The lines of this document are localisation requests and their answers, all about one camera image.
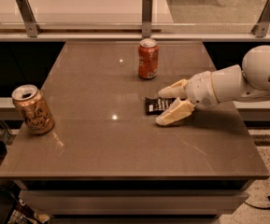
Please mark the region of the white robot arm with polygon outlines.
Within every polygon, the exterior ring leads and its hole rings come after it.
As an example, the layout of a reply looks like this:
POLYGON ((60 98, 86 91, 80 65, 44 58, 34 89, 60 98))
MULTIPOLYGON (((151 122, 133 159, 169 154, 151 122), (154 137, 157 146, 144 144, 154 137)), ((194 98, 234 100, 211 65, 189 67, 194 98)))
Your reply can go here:
POLYGON ((240 65, 214 72, 205 71, 158 91, 174 102, 156 118, 167 126, 185 119, 196 109, 215 107, 223 102, 270 100, 270 46, 258 46, 246 53, 240 65))

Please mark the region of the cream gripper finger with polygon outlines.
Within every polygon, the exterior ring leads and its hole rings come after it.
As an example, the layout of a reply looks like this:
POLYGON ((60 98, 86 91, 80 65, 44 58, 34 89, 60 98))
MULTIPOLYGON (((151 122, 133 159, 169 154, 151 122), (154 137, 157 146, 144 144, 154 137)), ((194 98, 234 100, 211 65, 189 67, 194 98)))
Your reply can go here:
POLYGON ((165 87, 158 91, 158 95, 162 98, 181 98, 186 99, 187 93, 186 93, 186 84, 188 80, 187 79, 181 79, 177 81, 176 83, 165 87))
POLYGON ((160 126, 167 126, 187 118, 194 109, 195 105, 191 101, 177 98, 155 121, 160 126))

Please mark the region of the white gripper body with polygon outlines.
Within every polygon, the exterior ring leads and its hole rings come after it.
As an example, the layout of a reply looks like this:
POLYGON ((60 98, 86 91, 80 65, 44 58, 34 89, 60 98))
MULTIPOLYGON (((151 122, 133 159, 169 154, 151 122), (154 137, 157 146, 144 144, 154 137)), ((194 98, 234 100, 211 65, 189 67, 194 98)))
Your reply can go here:
POLYGON ((198 109, 208 109, 219 104, 209 71, 191 77, 185 85, 185 92, 187 99, 198 109))

